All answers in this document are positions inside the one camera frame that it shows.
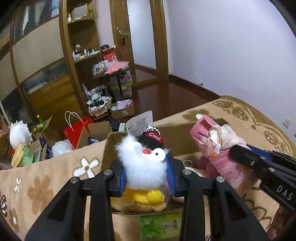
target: paper bag handle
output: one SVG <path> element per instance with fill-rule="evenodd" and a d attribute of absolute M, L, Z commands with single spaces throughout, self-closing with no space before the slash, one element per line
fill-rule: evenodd
<path fill-rule="evenodd" d="M 71 122 L 70 122 L 70 116 L 71 116 L 71 115 L 75 116 L 77 119 L 81 120 L 81 122 L 82 122 L 83 124 L 85 124 L 85 123 L 82 121 L 82 119 L 80 118 L 80 116 L 79 116 L 76 112 L 66 111 L 66 112 L 65 112 L 65 119 L 66 119 L 66 122 L 68 123 L 68 125 L 71 127 L 72 131 L 74 131 L 74 130 L 73 130 L 73 127 L 72 127 Z"/>

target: wall outlet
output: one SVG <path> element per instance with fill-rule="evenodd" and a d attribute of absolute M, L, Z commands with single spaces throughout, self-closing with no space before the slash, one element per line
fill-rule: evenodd
<path fill-rule="evenodd" d="M 286 128 L 288 128 L 288 127 L 290 126 L 290 124 L 291 124 L 291 120 L 290 120 L 289 118 L 285 119 L 283 125 L 284 125 Z"/>

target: white flower print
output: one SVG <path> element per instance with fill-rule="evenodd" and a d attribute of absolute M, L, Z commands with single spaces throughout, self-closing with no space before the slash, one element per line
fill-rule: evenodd
<path fill-rule="evenodd" d="M 16 182 L 17 182 L 17 184 L 16 184 L 16 186 L 14 188 L 14 192 L 20 193 L 20 183 L 22 182 L 22 179 L 21 178 L 18 179 L 18 177 L 17 177 Z"/>
<path fill-rule="evenodd" d="M 85 158 L 82 158 L 80 162 L 82 167 L 75 169 L 73 172 L 73 176 L 80 177 L 86 173 L 89 178 L 94 177 L 94 173 L 91 169 L 98 166 L 99 161 L 97 159 L 93 159 L 90 163 L 88 163 Z"/>
<path fill-rule="evenodd" d="M 2 197 L 0 199 L 0 211 L 4 217 L 7 217 L 7 201 L 6 201 L 6 197 L 4 195 L 2 195 Z"/>

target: pink plastic bag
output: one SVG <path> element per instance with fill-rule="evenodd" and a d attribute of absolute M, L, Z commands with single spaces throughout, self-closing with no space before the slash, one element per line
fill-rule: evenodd
<path fill-rule="evenodd" d="M 235 144 L 246 147 L 246 142 L 238 137 L 229 125 L 219 127 L 204 115 L 191 129 L 190 135 L 203 154 L 193 167 L 206 170 L 207 178 L 224 177 L 240 195 L 258 181 L 250 168 L 230 158 L 229 148 Z"/>
<path fill-rule="evenodd" d="M 113 74 L 113 73 L 117 72 L 118 70 L 121 70 L 122 68 L 124 68 L 128 63 L 129 62 L 126 62 L 126 61 L 116 62 L 116 63 L 109 66 L 109 68 L 105 74 Z"/>

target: baseboard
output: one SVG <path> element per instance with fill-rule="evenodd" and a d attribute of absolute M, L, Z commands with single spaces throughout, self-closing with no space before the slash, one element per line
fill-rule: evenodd
<path fill-rule="evenodd" d="M 169 79 L 172 83 L 182 86 L 183 88 L 185 88 L 195 94 L 198 94 L 198 95 L 202 94 L 207 101 L 213 101 L 215 99 L 220 98 L 220 95 L 218 95 L 210 90 L 207 90 L 206 88 L 203 88 L 199 85 L 196 85 L 188 80 L 177 77 L 175 75 L 170 74 Z"/>
<path fill-rule="evenodd" d="M 146 66 L 139 65 L 139 64 L 135 64 L 135 68 L 143 72 L 157 76 L 156 69 L 148 68 Z"/>

